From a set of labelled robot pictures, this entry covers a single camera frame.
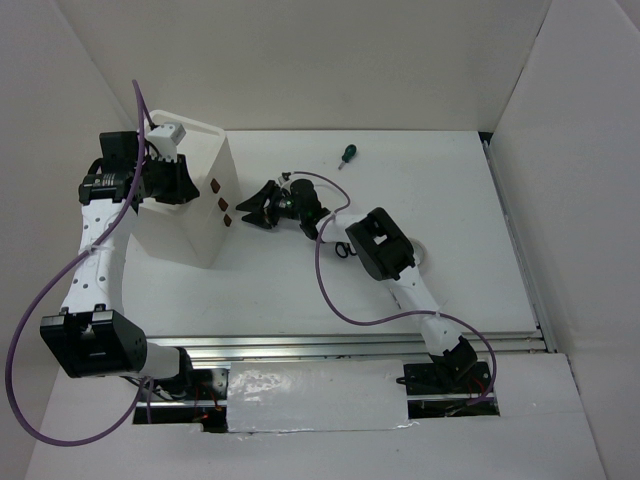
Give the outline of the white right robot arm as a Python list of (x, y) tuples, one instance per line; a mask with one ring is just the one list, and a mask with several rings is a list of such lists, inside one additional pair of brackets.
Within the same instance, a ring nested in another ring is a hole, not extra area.
[[(419, 271), (415, 249), (387, 211), (376, 207), (365, 215), (349, 215), (346, 203), (330, 210), (322, 205), (315, 186), (308, 178), (310, 172), (299, 172), (292, 181), (281, 185), (268, 181), (256, 194), (242, 201), (236, 209), (244, 214), (242, 220), (256, 227), (270, 230), (286, 218), (299, 223), (301, 231), (315, 242), (314, 271), (320, 293), (329, 309), (341, 320), (354, 326), (376, 326), (396, 319), (415, 320), (435, 365), (438, 385), (450, 392), (460, 390), (473, 375), (478, 355), (460, 331), (468, 329), (485, 345), (489, 343), (477, 329), (439, 309)], [(350, 247), (366, 273), (387, 286), (401, 312), (376, 320), (359, 321), (339, 311), (331, 301), (320, 267), (320, 249), (324, 244)]]

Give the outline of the clear tape roll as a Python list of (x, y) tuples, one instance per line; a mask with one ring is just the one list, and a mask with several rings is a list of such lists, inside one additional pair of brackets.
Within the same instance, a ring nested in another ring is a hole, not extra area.
[(425, 247), (417, 240), (410, 239), (410, 244), (413, 248), (413, 255), (417, 264), (422, 264), (425, 262), (427, 257)]

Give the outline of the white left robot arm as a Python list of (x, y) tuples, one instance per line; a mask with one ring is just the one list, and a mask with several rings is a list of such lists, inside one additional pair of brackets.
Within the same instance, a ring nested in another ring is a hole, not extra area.
[(138, 208), (147, 198), (183, 205), (199, 195), (177, 147), (179, 123), (100, 135), (101, 158), (79, 186), (83, 232), (69, 291), (58, 314), (41, 320), (40, 335), (71, 378), (151, 377), (176, 399), (196, 390), (197, 374), (181, 347), (160, 347), (124, 315), (122, 283)]

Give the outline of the short green screwdriver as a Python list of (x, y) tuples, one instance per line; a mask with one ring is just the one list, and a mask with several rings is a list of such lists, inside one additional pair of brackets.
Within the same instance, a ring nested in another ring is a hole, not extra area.
[(338, 169), (342, 170), (348, 163), (350, 163), (353, 160), (353, 158), (356, 156), (356, 154), (357, 154), (357, 146), (354, 145), (354, 144), (349, 144), (345, 148), (345, 150), (344, 150), (344, 152), (343, 152), (343, 154), (341, 156), (341, 161), (340, 161), (340, 164), (338, 166)]

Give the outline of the white drawer cabinet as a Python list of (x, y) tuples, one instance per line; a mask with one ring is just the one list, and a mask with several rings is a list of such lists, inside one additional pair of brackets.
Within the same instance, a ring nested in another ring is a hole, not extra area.
[(208, 269), (218, 256), (240, 202), (240, 185), (224, 130), (164, 110), (152, 121), (180, 124), (185, 136), (177, 152), (186, 156), (190, 178), (199, 196), (182, 205), (146, 199), (139, 207), (133, 237), (151, 257)]

